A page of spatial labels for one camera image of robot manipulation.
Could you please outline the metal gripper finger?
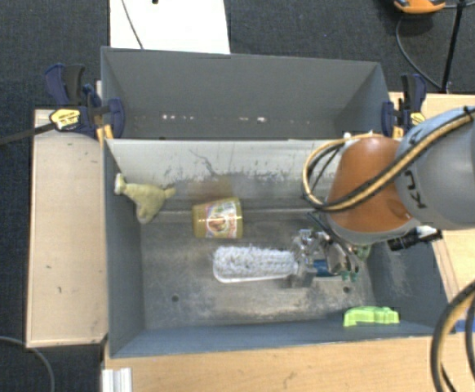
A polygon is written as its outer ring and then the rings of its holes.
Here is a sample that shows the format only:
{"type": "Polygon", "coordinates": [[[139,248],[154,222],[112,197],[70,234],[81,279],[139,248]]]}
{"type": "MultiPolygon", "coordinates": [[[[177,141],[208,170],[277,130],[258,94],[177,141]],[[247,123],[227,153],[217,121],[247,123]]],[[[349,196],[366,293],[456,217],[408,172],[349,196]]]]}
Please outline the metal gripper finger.
{"type": "Polygon", "coordinates": [[[293,238],[291,250],[297,261],[312,261],[315,255],[315,234],[312,229],[301,229],[293,238]]]}
{"type": "Polygon", "coordinates": [[[297,261],[294,273],[288,278],[288,287],[310,287],[316,276],[312,261],[297,261]]]}

